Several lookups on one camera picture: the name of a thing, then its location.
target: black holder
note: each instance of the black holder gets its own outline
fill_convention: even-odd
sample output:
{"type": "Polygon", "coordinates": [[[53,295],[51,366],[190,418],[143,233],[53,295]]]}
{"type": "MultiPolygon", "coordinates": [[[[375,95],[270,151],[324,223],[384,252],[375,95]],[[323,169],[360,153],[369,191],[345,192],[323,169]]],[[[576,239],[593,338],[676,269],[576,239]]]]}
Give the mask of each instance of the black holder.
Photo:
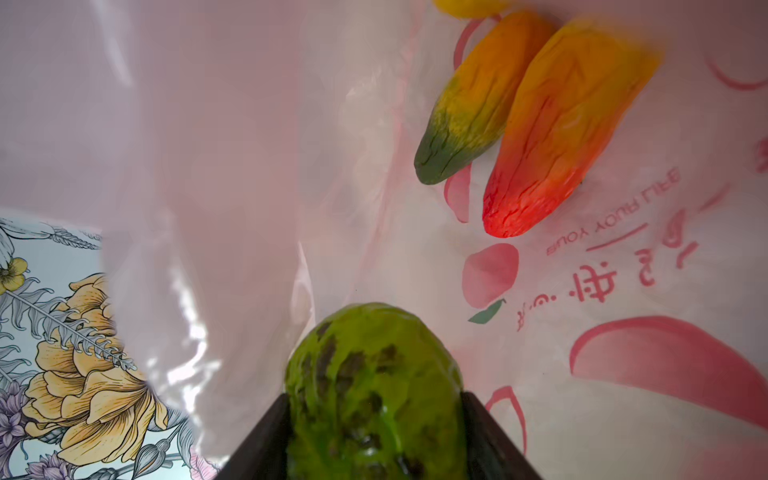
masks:
{"type": "MultiPolygon", "coordinates": [[[[472,392],[462,392],[469,480],[541,480],[472,392]]],[[[284,480],[291,436],[282,394],[221,469],[217,480],[284,480]]]]}

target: green avocado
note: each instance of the green avocado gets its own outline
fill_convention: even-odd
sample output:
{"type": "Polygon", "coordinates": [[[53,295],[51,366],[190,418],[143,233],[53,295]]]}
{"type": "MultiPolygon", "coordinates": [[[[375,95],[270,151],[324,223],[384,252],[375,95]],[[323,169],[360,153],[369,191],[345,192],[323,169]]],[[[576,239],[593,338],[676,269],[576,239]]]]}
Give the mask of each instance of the green avocado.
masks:
{"type": "Polygon", "coordinates": [[[288,478],[466,480],[462,374],[417,317],[384,303],[329,316],[288,362],[288,478]]]}

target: yellow flower illustration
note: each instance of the yellow flower illustration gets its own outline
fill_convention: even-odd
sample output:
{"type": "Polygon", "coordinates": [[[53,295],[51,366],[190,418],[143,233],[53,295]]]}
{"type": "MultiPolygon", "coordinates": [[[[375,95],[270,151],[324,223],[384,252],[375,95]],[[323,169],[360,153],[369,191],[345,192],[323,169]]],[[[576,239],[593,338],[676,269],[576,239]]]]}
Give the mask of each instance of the yellow flower illustration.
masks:
{"type": "Polygon", "coordinates": [[[0,268],[0,295],[5,291],[12,292],[24,285],[24,272],[27,271],[27,261],[23,258],[11,260],[6,268],[0,268]]]}
{"type": "MultiPolygon", "coordinates": [[[[56,309],[77,310],[68,321],[86,319],[86,326],[120,346],[104,275],[91,275],[69,287],[74,294],[56,309]]],[[[23,411],[32,420],[26,432],[37,438],[67,427],[58,456],[74,465],[136,458],[153,418],[158,427],[167,428],[165,405],[137,370],[126,371],[111,360],[76,352],[71,345],[64,350],[58,331],[53,338],[54,343],[38,344],[35,361],[44,372],[30,381],[26,392],[30,401],[23,411]]]]}

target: floral wallpaper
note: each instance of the floral wallpaper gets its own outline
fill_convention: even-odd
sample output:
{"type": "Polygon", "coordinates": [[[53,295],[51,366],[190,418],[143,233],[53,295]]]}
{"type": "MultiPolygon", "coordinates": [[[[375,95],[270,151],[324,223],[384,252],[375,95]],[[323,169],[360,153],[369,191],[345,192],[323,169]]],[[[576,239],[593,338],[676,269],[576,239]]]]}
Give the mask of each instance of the floral wallpaper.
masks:
{"type": "Polygon", "coordinates": [[[0,211],[0,479],[211,480],[190,423],[124,351],[100,249],[0,211]]]}

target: plastic bag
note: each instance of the plastic bag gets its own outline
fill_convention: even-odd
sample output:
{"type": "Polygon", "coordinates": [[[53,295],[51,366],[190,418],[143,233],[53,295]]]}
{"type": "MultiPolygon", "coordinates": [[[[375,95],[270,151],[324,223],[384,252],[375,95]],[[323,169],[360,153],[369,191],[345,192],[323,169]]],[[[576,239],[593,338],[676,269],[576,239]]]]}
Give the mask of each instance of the plastic bag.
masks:
{"type": "Polygon", "coordinates": [[[81,28],[16,32],[27,58],[3,42],[3,97],[46,88],[2,112],[0,204],[103,227],[121,336],[206,455],[256,424],[313,314],[377,300],[430,326],[544,478],[768,471],[765,5],[540,3],[667,57],[577,192],[507,240],[480,219],[498,147],[446,185],[412,169],[491,21],[412,0],[176,6],[61,6],[81,28]],[[68,60],[33,75],[51,41],[68,60]]]}

